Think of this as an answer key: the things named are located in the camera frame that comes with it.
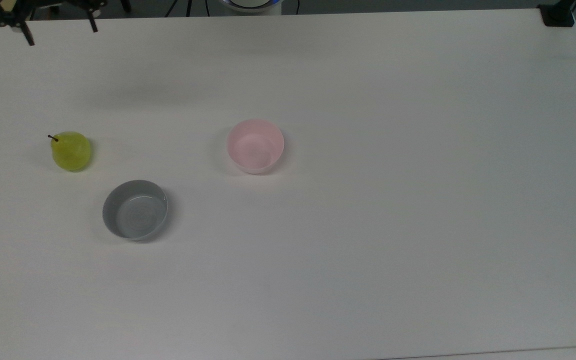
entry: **pink bowl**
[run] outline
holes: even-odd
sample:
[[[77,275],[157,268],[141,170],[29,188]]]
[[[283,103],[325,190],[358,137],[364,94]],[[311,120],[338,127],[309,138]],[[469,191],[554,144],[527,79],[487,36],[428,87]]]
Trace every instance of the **pink bowl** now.
[[[284,152],[284,135],[274,123],[254,118],[230,130],[226,148],[238,168],[261,174],[270,170]]]

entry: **green pear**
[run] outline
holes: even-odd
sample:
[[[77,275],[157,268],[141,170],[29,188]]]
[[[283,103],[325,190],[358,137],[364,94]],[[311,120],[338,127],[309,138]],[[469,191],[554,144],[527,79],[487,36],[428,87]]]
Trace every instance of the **green pear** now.
[[[74,131],[60,132],[52,140],[52,159],[58,167],[67,171],[81,170],[90,161],[90,142],[86,136]]]

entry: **black mount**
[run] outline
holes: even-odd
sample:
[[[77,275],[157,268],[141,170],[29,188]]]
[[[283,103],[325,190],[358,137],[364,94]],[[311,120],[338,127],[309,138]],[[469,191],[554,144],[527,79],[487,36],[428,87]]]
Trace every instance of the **black mount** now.
[[[572,16],[576,0],[560,0],[554,5],[539,5],[541,18],[546,27],[571,28],[575,24]]]
[[[93,32],[97,32],[95,18],[99,14],[99,8],[105,7],[108,0],[16,0],[11,11],[5,11],[0,3],[0,27],[11,27],[13,30],[22,32],[30,46],[35,45],[33,34],[30,32],[26,19],[34,13],[35,9],[50,7],[51,11],[58,12],[63,2],[73,4],[86,12]],[[126,12],[130,12],[132,7],[130,0],[121,0],[121,6]]]

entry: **white table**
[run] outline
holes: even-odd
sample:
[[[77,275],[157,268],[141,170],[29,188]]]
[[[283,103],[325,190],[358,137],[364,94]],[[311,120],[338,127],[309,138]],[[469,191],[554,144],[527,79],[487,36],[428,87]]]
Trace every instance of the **white table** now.
[[[576,360],[576,348],[418,357],[419,360]]]
[[[0,359],[359,360],[576,346],[576,27],[536,9],[0,29]],[[245,175],[238,121],[274,121]],[[48,134],[90,137],[89,169]],[[169,224],[112,235],[107,194]]]

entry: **floor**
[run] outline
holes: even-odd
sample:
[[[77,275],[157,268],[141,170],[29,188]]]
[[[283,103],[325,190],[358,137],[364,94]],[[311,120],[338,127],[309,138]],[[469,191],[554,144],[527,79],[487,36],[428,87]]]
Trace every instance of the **floor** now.
[[[103,7],[100,19],[111,18],[163,18],[171,6],[170,17],[186,16],[189,0],[130,0],[132,11],[126,13],[119,0],[111,0]],[[299,14],[338,14],[355,12],[411,12],[430,10],[475,10],[475,9],[530,9],[540,3],[552,4],[555,0],[299,0]],[[295,14],[298,0],[284,0],[284,15]],[[210,16],[224,14],[218,0],[194,0],[190,16]],[[85,13],[64,3],[58,14],[41,9],[35,19],[86,19]]]

